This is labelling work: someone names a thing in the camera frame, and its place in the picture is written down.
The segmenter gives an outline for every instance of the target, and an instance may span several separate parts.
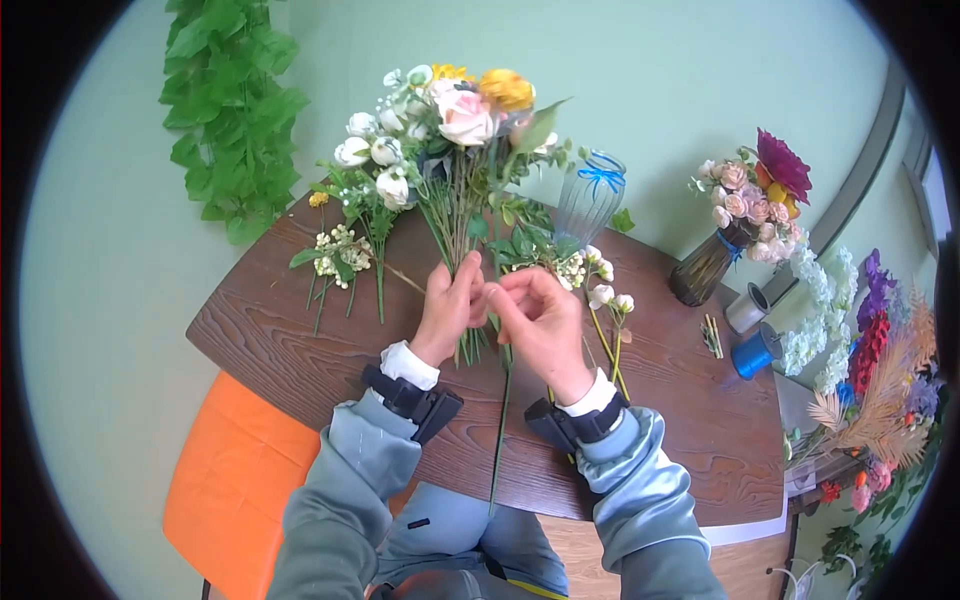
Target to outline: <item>glass vase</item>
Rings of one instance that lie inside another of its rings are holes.
[[[627,168],[607,153],[590,151],[564,177],[554,221],[556,240],[573,238],[579,248],[592,242],[623,200]]]
[[[687,306],[700,306],[750,244],[750,235],[731,225],[718,229],[670,272],[670,291]]]

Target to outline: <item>gray sleeve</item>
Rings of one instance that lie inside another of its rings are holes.
[[[393,521],[387,499],[407,486],[420,460],[420,445],[410,441],[416,431],[370,390],[333,410],[320,454],[284,511],[269,600],[363,598],[376,574],[375,547]]]
[[[666,457],[663,417],[632,407],[604,440],[581,444],[577,468],[603,496],[593,521],[603,567],[621,575],[621,598],[726,598],[693,516],[690,475]]]

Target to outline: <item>person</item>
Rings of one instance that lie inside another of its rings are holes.
[[[471,252],[452,279],[438,265],[417,334],[383,351],[383,374],[433,388],[460,335],[489,310],[501,322],[498,343],[513,345],[563,410],[602,410],[616,389],[586,366],[580,301],[544,269],[485,283],[480,263]],[[566,598],[564,565],[532,513],[497,505],[489,516],[487,500],[419,483],[391,518],[387,499],[406,488],[420,445],[410,440],[417,426],[382,402],[368,389],[334,409],[284,513],[267,598]],[[577,469],[602,497],[593,510],[602,565],[620,575],[623,599],[726,598],[693,516],[690,476],[660,449],[663,431],[660,414],[632,407],[599,442],[578,439]]]

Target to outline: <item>left hand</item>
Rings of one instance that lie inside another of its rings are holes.
[[[435,369],[453,356],[467,327],[480,327],[487,321],[481,261],[480,252],[470,251],[452,280],[441,261],[426,281],[423,317],[410,350]]]

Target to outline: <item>hand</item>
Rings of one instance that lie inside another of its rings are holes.
[[[460,263],[452,281],[442,261],[426,280],[423,317],[410,350],[435,369],[453,356],[457,340],[467,327],[480,327],[487,322],[480,262],[480,252],[474,250]]]
[[[484,286],[490,309],[500,317],[499,344],[513,344],[550,386],[562,406],[584,397],[595,375],[584,363],[583,307],[544,269],[504,275]]]

